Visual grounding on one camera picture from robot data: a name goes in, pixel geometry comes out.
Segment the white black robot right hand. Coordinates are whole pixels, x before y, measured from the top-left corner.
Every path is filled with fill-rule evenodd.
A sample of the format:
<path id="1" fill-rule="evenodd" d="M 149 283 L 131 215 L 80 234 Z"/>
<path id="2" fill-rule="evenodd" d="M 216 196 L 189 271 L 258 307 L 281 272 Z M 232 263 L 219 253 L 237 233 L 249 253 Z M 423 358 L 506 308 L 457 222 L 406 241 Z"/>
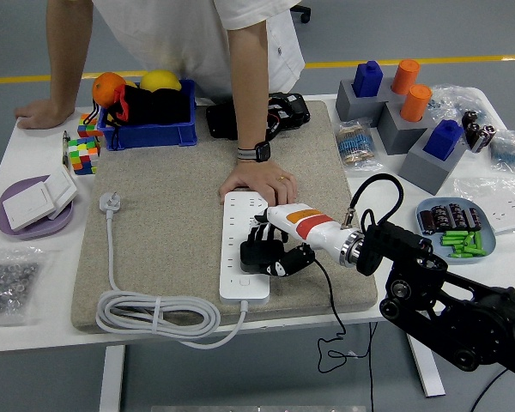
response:
<path id="1" fill-rule="evenodd" d="M 330 216 L 304 203 L 268 207 L 255 215 L 247 240 L 239 247 L 240 268 L 248 273 L 291 276 L 315 261 L 324 250 L 341 266 L 355 264 L 360 230 L 344 228 Z"/>

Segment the person's left hand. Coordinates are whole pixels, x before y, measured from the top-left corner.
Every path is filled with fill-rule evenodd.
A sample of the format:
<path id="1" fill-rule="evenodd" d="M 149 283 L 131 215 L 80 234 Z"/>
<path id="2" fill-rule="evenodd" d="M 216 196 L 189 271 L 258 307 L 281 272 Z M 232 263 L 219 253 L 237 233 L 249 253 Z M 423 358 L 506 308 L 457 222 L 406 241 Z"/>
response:
<path id="1" fill-rule="evenodd" d="M 237 188 L 255 191 L 273 206 L 294 203 L 298 193 L 295 176 L 283 170 L 274 161 L 237 161 L 220 186 L 221 202 L 224 202 L 228 192 Z"/>

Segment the person's right hand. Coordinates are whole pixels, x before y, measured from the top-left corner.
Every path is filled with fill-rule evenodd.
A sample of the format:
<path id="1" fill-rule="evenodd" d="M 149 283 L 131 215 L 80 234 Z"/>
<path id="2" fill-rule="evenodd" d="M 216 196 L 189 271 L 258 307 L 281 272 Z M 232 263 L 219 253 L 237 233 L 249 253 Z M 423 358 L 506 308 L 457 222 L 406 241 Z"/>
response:
<path id="1" fill-rule="evenodd" d="M 73 104 L 60 105 L 51 99 L 35 100 L 15 109 L 17 126 L 25 130 L 48 130 L 63 124 L 74 112 Z"/>

